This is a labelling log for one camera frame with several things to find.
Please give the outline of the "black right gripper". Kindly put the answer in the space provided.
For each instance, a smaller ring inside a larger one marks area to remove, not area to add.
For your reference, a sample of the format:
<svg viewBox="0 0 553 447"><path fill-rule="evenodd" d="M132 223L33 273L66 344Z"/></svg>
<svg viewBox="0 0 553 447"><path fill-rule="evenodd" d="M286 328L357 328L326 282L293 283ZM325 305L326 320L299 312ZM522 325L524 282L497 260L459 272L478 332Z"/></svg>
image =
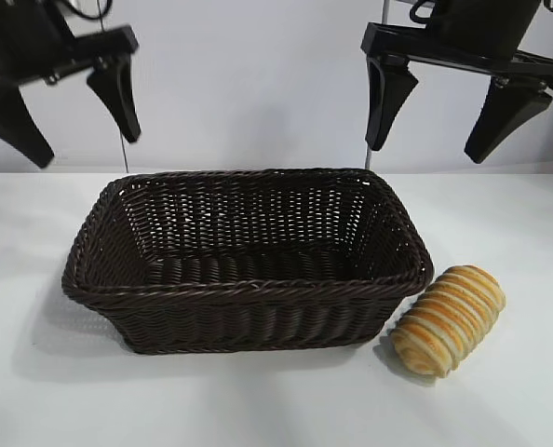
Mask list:
<svg viewBox="0 0 553 447"><path fill-rule="evenodd" d="M383 148L418 84L409 62L419 61L495 76L465 144L465 154L481 164L552 103L546 88L553 90L553 59L522 51L519 44L538 9L553 13L553 6L549 1L435 1L431 13L422 16L424 4L415 1L409 11L417 27L376 22L366 27L361 42L369 78L366 143L371 150Z"/></svg>

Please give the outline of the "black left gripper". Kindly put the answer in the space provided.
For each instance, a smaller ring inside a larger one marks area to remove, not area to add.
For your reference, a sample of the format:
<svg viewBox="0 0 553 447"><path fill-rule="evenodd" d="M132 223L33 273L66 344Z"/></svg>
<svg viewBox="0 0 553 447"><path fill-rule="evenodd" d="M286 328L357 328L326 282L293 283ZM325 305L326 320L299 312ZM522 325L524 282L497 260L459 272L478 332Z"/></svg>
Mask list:
<svg viewBox="0 0 553 447"><path fill-rule="evenodd" d="M54 158L17 88L38 79L55 84L88 68L87 84L105 105L121 135L142 134L131 79L131 56L139 47L128 25L75 35L66 18L102 22L111 1L88 14L73 1L0 1L0 140L38 168Z"/></svg>

